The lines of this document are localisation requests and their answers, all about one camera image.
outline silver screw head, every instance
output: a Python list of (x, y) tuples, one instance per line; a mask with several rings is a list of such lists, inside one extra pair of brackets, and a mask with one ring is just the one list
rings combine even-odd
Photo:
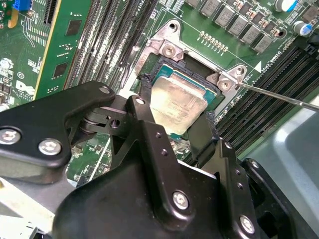
[(187, 196), (179, 191), (173, 193), (173, 201), (179, 209), (185, 210), (188, 208)]
[(173, 57), (176, 53), (176, 49), (174, 46), (172, 45), (166, 45), (165, 47), (163, 47), (163, 55), (170, 58)]
[(4, 128), (0, 130), (0, 144), (14, 144), (20, 139), (21, 134), (12, 128)]
[(225, 145), (226, 145), (227, 148), (230, 148), (230, 149), (233, 148), (233, 147), (230, 145), (230, 143), (228, 143), (228, 142), (225, 142)]
[(141, 104), (141, 105), (144, 105), (144, 104), (145, 104), (145, 101), (144, 101), (142, 98), (138, 98), (138, 97), (137, 97), (135, 100), (136, 100), (137, 103), (139, 103), (139, 104)]
[(110, 93), (109, 89), (104, 87), (104, 86), (100, 87), (100, 91), (102, 91), (104, 94), (109, 94)]
[(258, 163), (256, 163), (255, 161), (252, 161), (251, 164), (253, 165), (254, 168), (259, 168)]
[(57, 155), (61, 149), (60, 143), (53, 138), (48, 138), (39, 144), (40, 152), (45, 155)]
[(249, 234), (254, 234), (255, 233), (255, 227), (251, 220), (249, 220), (248, 217), (246, 216), (240, 216), (240, 223), (241, 226), (244, 228), (244, 230), (249, 233)]

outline hex bolt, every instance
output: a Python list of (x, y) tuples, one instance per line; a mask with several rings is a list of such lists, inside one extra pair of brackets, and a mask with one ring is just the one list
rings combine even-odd
[(61, 144), (53, 138), (42, 141), (38, 148), (45, 155), (57, 155), (62, 149)]
[(253, 225), (253, 223), (251, 222), (251, 220), (249, 220), (248, 217), (246, 216), (240, 216), (240, 223), (241, 226), (243, 227), (243, 229), (249, 233), (249, 234), (254, 234), (255, 233), (255, 227)]
[(0, 130), (0, 144), (14, 144), (20, 139), (21, 134), (12, 128), (4, 128)]
[(253, 165), (254, 168), (259, 168), (258, 163), (256, 163), (255, 161), (251, 161), (251, 164)]
[(182, 192), (175, 191), (173, 193), (173, 201), (179, 209), (185, 210), (188, 208), (187, 196)]

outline electronic component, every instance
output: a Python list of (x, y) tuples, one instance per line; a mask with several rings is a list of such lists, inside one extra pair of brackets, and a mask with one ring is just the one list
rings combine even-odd
[(303, 20), (307, 22), (311, 22), (315, 19), (319, 14), (319, 10), (316, 6), (310, 6), (309, 9), (304, 13)]
[(69, 20), (68, 29), (66, 30), (66, 36), (76, 35), (79, 32), (82, 20)]
[(263, 15), (261, 12), (257, 12), (257, 14), (255, 15), (255, 17), (252, 19), (252, 22), (256, 25), (258, 25), (258, 23), (261, 21), (261, 19), (263, 19), (265, 17), (265, 15)]
[(240, 14), (246, 15), (247, 12), (252, 8), (253, 6), (249, 2), (245, 2), (242, 8), (240, 9)]
[(236, 0), (227, 0), (226, 2), (228, 5), (233, 6)]
[(293, 31), (299, 36), (308, 36), (313, 30), (313, 26), (303, 21), (297, 21), (293, 25)]
[(250, 19), (253, 19), (255, 16), (256, 16), (256, 12), (255, 12), (255, 11), (251, 11), (251, 12), (249, 13), (249, 18), (250, 18)]
[(277, 11), (292, 11), (297, 3), (298, 0), (275, 0), (274, 7)]
[(52, 78), (57, 78), (59, 76), (62, 76), (66, 70), (67, 65), (68, 65), (67, 62), (56, 65)]
[(273, 40), (269, 36), (264, 35), (254, 47), (254, 50), (258, 51), (259, 53), (263, 53), (272, 42)]
[(231, 9), (229, 6), (225, 6), (224, 9), (220, 12), (218, 17), (216, 18), (215, 22), (220, 26), (227, 26), (230, 19), (235, 14), (235, 11)]
[(210, 17), (217, 10), (220, 4), (220, 0), (207, 0), (200, 12), (205, 16)]
[(75, 147), (72, 148), (72, 153), (74, 154), (80, 154), (82, 152), (83, 146), (80, 144), (77, 144)]
[(3, 87), (2, 87), (2, 92), (10, 94), (11, 86), (8, 86), (8, 85), (4, 84)]
[(263, 20), (262, 23), (261, 23), (261, 27), (265, 28), (267, 25), (268, 25), (268, 22)]
[(189, 5), (193, 6), (193, 7), (197, 7), (197, 5), (199, 4), (200, 0), (185, 0), (186, 3), (188, 3)]
[(44, 14), (44, 24), (49, 24), (51, 25), (53, 16), (54, 16), (54, 11), (55, 11), (55, 6), (56, 6), (57, 0), (47, 0), (46, 1), (46, 6), (45, 6), (45, 14)]
[(238, 16), (232, 26), (229, 28), (229, 32), (233, 33), (235, 36), (239, 36), (239, 34), (243, 31), (245, 26), (247, 25), (247, 20), (242, 16)]
[(271, 33), (271, 31), (277, 26), (273, 21), (270, 21), (268, 25), (265, 27), (264, 31), (268, 34)]
[(167, 134), (182, 135), (214, 98), (214, 92), (164, 64), (154, 79), (151, 110)]
[(242, 1), (238, 1), (237, 9), (240, 10), (243, 7), (244, 3)]
[(31, 8), (31, 5), (31, 0), (15, 0), (14, 5), (12, 7), (14, 9), (17, 9), (18, 11), (27, 11)]
[(251, 44), (259, 33), (260, 30), (257, 27), (251, 26), (241, 39), (247, 44)]

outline capacitor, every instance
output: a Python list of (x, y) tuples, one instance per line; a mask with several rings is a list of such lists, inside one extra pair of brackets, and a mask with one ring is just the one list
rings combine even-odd
[(311, 33), (313, 26), (303, 21), (297, 21), (293, 25), (293, 31), (299, 36), (307, 36)]
[(276, 11), (292, 11), (296, 7), (298, 0), (275, 0)]

